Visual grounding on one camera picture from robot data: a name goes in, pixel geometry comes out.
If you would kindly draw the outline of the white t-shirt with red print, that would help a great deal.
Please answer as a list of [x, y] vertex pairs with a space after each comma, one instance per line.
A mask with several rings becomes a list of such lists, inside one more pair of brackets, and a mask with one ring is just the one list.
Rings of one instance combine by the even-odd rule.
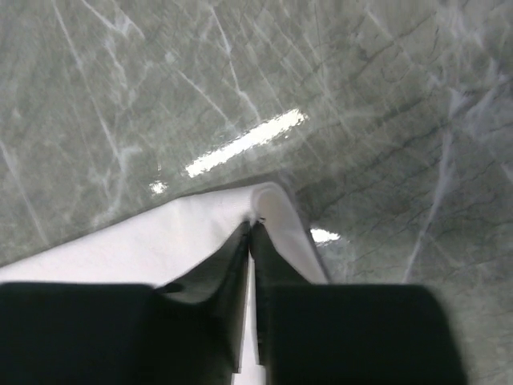
[[[244, 328], [254, 303], [249, 251], [254, 225], [265, 226], [277, 252], [308, 282], [328, 281], [289, 196], [280, 185], [267, 182], [181, 197], [6, 265], [1, 287], [9, 282], [163, 286], [213, 255], [242, 223], [250, 226]], [[243, 329], [240, 356], [251, 342]]]

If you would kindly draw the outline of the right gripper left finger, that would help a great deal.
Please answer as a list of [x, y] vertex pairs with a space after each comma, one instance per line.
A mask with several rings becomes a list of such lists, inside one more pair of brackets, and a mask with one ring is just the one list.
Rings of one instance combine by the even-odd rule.
[[4, 384], [229, 384], [240, 369], [248, 223], [166, 285], [9, 282]]

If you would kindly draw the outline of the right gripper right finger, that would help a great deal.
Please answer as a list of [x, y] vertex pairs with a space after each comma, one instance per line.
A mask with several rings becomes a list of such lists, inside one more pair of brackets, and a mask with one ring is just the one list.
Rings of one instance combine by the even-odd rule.
[[268, 384], [464, 384], [441, 302], [425, 286], [314, 284], [252, 227], [256, 336]]

